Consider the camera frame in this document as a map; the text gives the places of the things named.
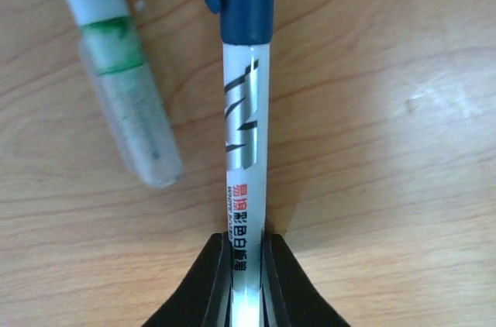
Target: wooden table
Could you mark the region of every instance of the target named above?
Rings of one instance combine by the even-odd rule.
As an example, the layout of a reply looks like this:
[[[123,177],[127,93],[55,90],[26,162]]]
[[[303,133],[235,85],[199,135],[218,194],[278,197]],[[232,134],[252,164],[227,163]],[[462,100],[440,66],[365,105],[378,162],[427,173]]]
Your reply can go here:
[[[0,325],[139,326],[226,228],[219,22],[136,20],[184,158],[120,159],[64,0],[0,0]],[[353,325],[496,321],[496,0],[276,0],[268,215]]]

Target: black object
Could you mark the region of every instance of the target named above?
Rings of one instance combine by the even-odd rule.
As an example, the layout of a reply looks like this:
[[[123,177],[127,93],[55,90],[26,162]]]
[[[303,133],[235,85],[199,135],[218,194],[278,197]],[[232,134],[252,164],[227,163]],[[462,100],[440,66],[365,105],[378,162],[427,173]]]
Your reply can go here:
[[[263,244],[266,327],[350,326],[319,295],[282,236]],[[229,327],[231,245],[213,234],[172,296],[143,327]]]

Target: green label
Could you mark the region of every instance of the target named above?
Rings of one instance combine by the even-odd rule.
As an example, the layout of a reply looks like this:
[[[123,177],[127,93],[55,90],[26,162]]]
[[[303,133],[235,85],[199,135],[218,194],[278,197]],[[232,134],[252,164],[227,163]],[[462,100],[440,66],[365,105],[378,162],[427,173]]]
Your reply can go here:
[[[146,62],[145,53],[130,16],[90,23],[81,27],[96,73],[120,73]]]

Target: green marker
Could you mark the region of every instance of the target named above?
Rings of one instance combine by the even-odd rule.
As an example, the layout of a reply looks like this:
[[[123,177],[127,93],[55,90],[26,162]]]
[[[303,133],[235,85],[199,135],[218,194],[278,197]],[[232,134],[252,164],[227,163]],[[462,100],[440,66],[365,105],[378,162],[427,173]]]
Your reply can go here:
[[[67,0],[80,51],[127,167],[163,188],[181,157],[126,0]]]

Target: clear marker cap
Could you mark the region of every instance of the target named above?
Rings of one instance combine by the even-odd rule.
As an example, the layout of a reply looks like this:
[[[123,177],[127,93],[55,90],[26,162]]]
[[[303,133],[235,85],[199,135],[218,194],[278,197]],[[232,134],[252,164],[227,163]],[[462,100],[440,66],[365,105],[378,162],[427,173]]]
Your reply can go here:
[[[144,60],[102,73],[102,65],[115,61],[102,43],[83,34],[79,50],[122,158],[145,184],[165,188],[181,175],[182,162],[150,65]]]

